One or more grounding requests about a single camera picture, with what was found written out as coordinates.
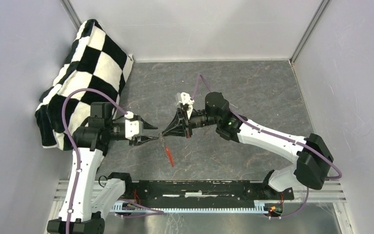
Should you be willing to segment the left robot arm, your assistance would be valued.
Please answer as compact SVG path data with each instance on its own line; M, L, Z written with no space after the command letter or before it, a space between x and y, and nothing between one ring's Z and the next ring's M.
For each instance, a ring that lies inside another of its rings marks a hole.
M139 115L129 112L117 119L113 115L111 103L94 102L87 124L82 124L73 133L77 150L73 150L71 177L58 217L48 221L48 233L102 234L105 217L115 202L119 197L125 199L133 194L128 173L111 173L100 194L93 198L96 172L111 141L127 140L130 146L138 146L157 139L143 135L143 130L155 130L156 127Z

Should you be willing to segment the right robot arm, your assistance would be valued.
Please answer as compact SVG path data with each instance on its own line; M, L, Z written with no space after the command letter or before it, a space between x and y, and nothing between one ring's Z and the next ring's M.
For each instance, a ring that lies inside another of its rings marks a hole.
M231 111L230 103L220 92L208 93L202 110L192 107L194 101L187 93L178 93L176 98L180 106L162 136L190 138L193 129L216 125L216 133L225 140L257 146L291 162L265 177L262 194L266 198L274 199L298 185L322 189L334 159L321 136L295 136L259 125Z

